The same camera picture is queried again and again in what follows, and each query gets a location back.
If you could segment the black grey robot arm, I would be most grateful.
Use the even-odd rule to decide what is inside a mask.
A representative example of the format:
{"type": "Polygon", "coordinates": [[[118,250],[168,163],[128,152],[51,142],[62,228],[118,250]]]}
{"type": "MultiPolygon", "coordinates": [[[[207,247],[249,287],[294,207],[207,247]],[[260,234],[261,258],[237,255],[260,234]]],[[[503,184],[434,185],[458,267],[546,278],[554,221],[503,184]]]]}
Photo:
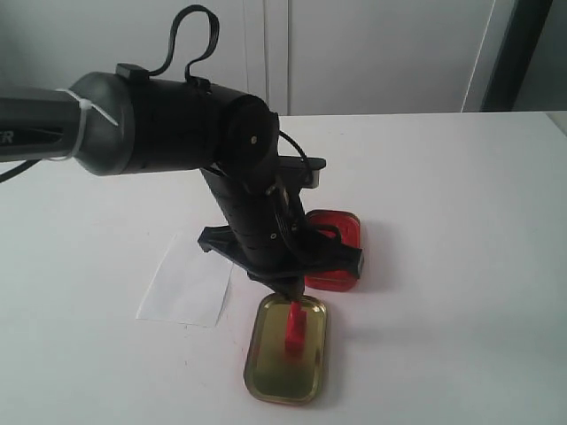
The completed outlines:
{"type": "Polygon", "coordinates": [[[1,159],[16,173],[66,158],[99,176],[198,170],[226,221],[202,231],[200,248],[296,300],[307,275],[359,277],[363,253],[336,227],[307,220],[299,194],[326,163],[281,155],[283,139],[260,98],[197,77],[155,79],[139,66],[88,73],[69,89],[1,93],[1,159]]]}

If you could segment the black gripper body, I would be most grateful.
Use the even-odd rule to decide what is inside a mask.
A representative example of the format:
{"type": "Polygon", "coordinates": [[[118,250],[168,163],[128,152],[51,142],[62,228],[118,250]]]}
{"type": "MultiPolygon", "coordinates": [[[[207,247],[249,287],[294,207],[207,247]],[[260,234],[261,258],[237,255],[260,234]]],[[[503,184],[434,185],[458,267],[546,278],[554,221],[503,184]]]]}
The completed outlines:
{"type": "Polygon", "coordinates": [[[286,184],[279,169],[259,195],[213,169],[201,173],[228,222],[204,228],[198,238],[203,251],[222,255],[271,290],[275,282],[295,283],[335,267],[361,276],[362,250],[341,243],[336,249],[339,241],[309,224],[299,197],[302,189],[286,184]]]}

